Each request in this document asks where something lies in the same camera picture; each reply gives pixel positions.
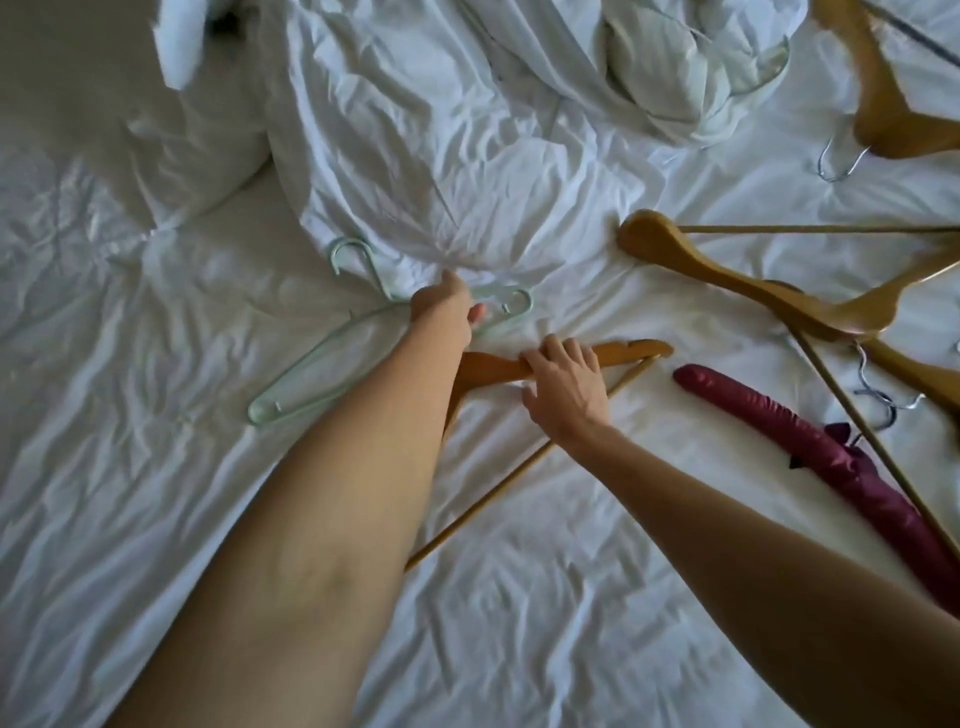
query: silver wire hook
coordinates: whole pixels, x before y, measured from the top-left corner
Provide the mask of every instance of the silver wire hook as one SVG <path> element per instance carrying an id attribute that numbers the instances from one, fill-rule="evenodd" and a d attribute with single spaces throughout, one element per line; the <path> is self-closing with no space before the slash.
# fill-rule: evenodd
<path id="1" fill-rule="evenodd" d="M 886 395 L 885 392 L 880 392 L 879 390 L 857 389 L 857 390 L 855 390 L 853 393 L 854 393 L 855 395 L 871 395 L 872 397 L 875 397 L 876 394 L 879 394 L 879 395 L 882 395 L 882 396 L 883 396 L 884 398 L 886 398 L 887 400 L 890 399 L 889 397 L 887 397 L 887 395 Z M 896 406 L 894 406 L 893 404 L 886 403 L 886 402 L 884 403 L 884 406 L 887 408 L 887 421 L 886 421 L 885 423 L 883 423 L 883 425 L 881 425 L 881 426 L 879 426 L 879 427 L 874 427 L 874 434 L 877 434 L 877 435 L 878 435 L 880 432 L 883 432 L 884 430 L 890 429 L 892 426 L 894 426 L 894 425 L 897 423 L 897 412 L 898 412 L 898 410 L 897 410 Z M 862 439 L 863 439 L 863 433 L 862 433 L 862 432 L 857 432 L 857 433 L 856 433 L 856 437 L 854 437 L 854 438 L 851 440 L 850 447 L 851 447 L 851 448 L 855 448 L 855 447 L 856 447 L 856 444 L 859 443 L 860 440 L 862 440 Z"/>
<path id="2" fill-rule="evenodd" d="M 860 379 L 860 384 L 863 385 L 863 389 L 857 390 L 856 394 L 870 395 L 875 400 L 879 401 L 881 404 L 885 404 L 888 407 L 892 407 L 894 410 L 916 409 L 917 405 L 920 404 L 921 401 L 926 399 L 926 395 L 923 392 L 921 392 L 909 404 L 897 404 L 889 396 L 887 396 L 880 390 L 876 389 L 874 385 L 872 385 L 869 381 L 867 381 L 868 358 L 867 358 L 866 350 L 863 348 L 863 346 L 860 344 L 859 341 L 854 341 L 853 345 L 856 347 L 857 353 L 860 354 L 860 366 L 857 367 L 856 375 Z"/>
<path id="3" fill-rule="evenodd" d="M 358 237 L 338 237 L 333 241 L 326 259 L 330 262 L 334 276 L 340 275 L 340 266 L 337 264 L 337 254 L 344 248 L 358 248 L 367 266 L 367 270 L 370 271 L 373 282 L 375 282 L 376 287 L 380 289 L 383 298 L 387 301 L 399 302 L 399 299 L 390 292 L 387 284 L 383 282 L 383 278 L 380 277 L 380 272 L 376 270 L 376 265 L 373 263 L 373 250 L 370 247 L 370 243 L 366 240 L 361 240 Z"/>
<path id="4" fill-rule="evenodd" d="M 840 182 L 841 180 L 845 180 L 847 177 L 853 174 L 853 170 L 856 169 L 856 165 L 859 164 L 860 160 L 863 159 L 864 156 L 866 156 L 867 152 L 870 151 L 870 147 L 867 147 L 862 152 L 860 152 L 860 154 L 858 154 L 856 156 L 856 159 L 853 161 L 852 167 L 848 169 L 846 172 L 843 172 L 837 175 L 836 177 L 828 177 L 827 173 L 824 171 L 824 157 L 827 156 L 827 152 L 829 151 L 830 146 L 833 144 L 834 136 L 830 137 L 829 141 L 827 142 L 827 146 L 824 147 L 824 151 L 821 152 L 820 156 L 817 158 L 817 177 L 819 177 L 824 182 L 830 182 L 831 184 L 833 184 L 834 182 Z"/>

